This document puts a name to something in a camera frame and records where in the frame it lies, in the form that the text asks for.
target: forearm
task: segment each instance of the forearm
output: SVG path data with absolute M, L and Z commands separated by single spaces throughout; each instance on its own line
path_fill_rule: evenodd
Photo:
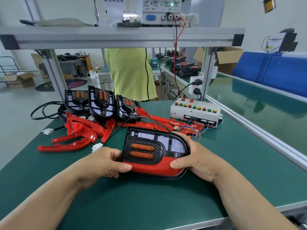
M 56 229 L 79 190 L 72 176 L 64 170 L 51 178 L 0 221 L 0 230 Z
M 226 168 L 214 183 L 236 229 L 297 230 L 234 168 Z

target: person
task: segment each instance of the person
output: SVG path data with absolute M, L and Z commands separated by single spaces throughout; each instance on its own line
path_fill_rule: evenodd
M 203 180 L 213 182 L 238 230 L 297 230 L 234 167 L 181 133 L 191 154 L 171 162 L 172 168 L 189 167 Z M 102 147 L 75 162 L 38 188 L 0 221 L 0 230 L 56 229 L 71 202 L 103 176 L 118 178 L 131 165 L 117 162 L 121 151 Z
M 181 47 L 179 49 L 178 55 L 179 56 L 185 56 L 186 62 L 188 63 L 195 63 L 197 64 L 197 60 L 194 59 L 194 55 L 196 54 L 198 47 Z
M 157 97 L 150 56 L 147 56 L 146 61 L 148 80 L 145 58 L 145 48 L 109 48 L 105 50 L 105 60 L 110 66 L 115 95 L 118 94 L 138 102 Z

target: hand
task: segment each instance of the hand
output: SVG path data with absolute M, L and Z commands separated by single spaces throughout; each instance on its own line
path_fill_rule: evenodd
M 132 169 L 129 164 L 117 162 L 121 155 L 122 152 L 118 149 L 101 147 L 66 170 L 68 173 L 77 174 L 81 189 L 89 188 L 100 177 L 118 178 L 118 173 L 126 173 Z
M 208 182 L 214 182 L 221 170 L 230 166 L 225 160 L 210 152 L 200 143 L 193 141 L 187 135 L 178 132 L 174 133 L 185 139 L 190 147 L 191 154 L 172 161 L 170 164 L 172 168 L 181 169 L 189 167 L 198 177 Z

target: white wall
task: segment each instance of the white wall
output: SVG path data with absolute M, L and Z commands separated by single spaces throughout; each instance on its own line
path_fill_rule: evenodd
M 263 39 L 294 28 L 295 51 L 307 51 L 307 0 L 276 0 L 277 8 L 264 14 L 263 0 L 226 0 L 221 27 L 246 27 L 242 48 L 262 51 Z
M 55 18 L 78 18 L 85 23 L 96 24 L 94 15 L 93 0 L 37 0 L 44 19 Z M 106 24 L 107 15 L 103 7 L 103 0 L 96 0 L 99 18 L 102 24 Z M 126 0 L 126 11 L 135 10 L 135 0 Z M 3 26 L 22 26 L 20 19 L 26 19 L 19 0 L 0 0 L 0 25 Z M 92 66 L 101 64 L 101 49 L 83 49 L 86 53 L 90 53 Z M 62 49 L 56 50 L 57 54 L 69 52 L 74 54 L 79 49 Z M 13 55 L 17 65 L 21 70 L 36 70 L 31 53 L 33 50 L 4 50 L 0 45 L 0 56 Z

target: checkered cloth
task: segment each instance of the checkered cloth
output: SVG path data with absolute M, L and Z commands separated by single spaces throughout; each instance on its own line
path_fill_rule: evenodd
M 79 70 L 81 70 L 82 73 L 85 73 L 85 66 L 80 59 L 59 61 L 59 65 L 62 69 L 63 75 L 73 75 L 76 77 L 78 75 L 77 67 L 79 67 Z M 49 76 L 44 63 L 40 63 L 39 67 L 41 68 L 41 70 L 43 70 L 44 75 Z

